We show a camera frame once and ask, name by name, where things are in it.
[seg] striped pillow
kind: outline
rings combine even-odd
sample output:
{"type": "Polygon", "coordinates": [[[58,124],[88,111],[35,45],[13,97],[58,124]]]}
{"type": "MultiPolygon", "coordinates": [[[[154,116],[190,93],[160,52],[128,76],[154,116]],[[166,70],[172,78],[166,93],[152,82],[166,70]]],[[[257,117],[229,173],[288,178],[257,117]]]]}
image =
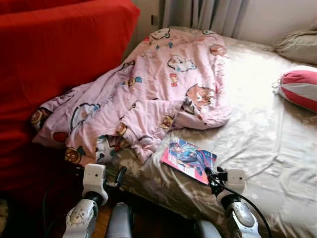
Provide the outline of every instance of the striped pillow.
{"type": "Polygon", "coordinates": [[[317,68],[294,67],[282,76],[278,92],[286,100],[317,113],[317,68]]]}

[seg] mattress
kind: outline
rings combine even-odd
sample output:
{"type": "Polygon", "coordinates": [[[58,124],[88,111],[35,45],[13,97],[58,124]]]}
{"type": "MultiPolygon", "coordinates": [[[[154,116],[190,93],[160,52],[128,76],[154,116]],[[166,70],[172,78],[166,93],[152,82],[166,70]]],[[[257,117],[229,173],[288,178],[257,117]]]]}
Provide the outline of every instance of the mattress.
{"type": "MultiPolygon", "coordinates": [[[[171,133],[217,154],[216,166],[244,169],[243,195],[263,212],[275,238],[315,238],[317,115],[285,101],[272,88],[283,71],[298,63],[268,46],[224,39],[230,59],[229,122],[214,129],[171,133]]],[[[123,189],[189,219],[208,219],[228,237],[223,210],[210,188],[160,163],[171,133],[144,164],[132,150],[123,149],[107,164],[109,175],[126,166],[123,189]]],[[[265,237],[259,217],[258,221],[265,237]]]]}

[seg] gray curtain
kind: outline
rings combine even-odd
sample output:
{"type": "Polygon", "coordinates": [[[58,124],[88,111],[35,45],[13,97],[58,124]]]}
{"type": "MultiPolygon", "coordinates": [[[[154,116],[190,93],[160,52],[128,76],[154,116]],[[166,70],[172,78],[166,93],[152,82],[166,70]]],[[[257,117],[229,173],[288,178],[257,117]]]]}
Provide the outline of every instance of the gray curtain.
{"type": "Polygon", "coordinates": [[[163,28],[186,26],[231,37],[244,0],[165,0],[163,28]]]}

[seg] magazine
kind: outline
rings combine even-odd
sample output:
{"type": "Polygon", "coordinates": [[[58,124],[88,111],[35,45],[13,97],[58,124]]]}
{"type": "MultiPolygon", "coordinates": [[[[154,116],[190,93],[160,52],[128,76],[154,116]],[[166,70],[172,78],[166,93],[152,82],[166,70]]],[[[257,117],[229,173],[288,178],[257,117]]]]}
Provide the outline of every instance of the magazine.
{"type": "Polygon", "coordinates": [[[164,152],[161,162],[172,166],[199,182],[208,184],[205,167],[210,167],[213,170],[216,158],[217,155],[203,150],[186,140],[174,137],[164,152]]]}

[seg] pink blanket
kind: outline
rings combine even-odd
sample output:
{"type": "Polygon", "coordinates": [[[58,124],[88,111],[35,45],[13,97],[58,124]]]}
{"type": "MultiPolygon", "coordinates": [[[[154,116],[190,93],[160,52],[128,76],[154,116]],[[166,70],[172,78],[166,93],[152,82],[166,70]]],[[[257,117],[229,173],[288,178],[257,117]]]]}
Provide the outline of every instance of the pink blanket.
{"type": "Polygon", "coordinates": [[[65,158],[109,162],[131,146],[145,162],[169,130],[221,126],[230,114],[224,87],[226,48],[212,31],[164,28],[119,67],[40,106],[33,142],[67,147],[65,158]]]}

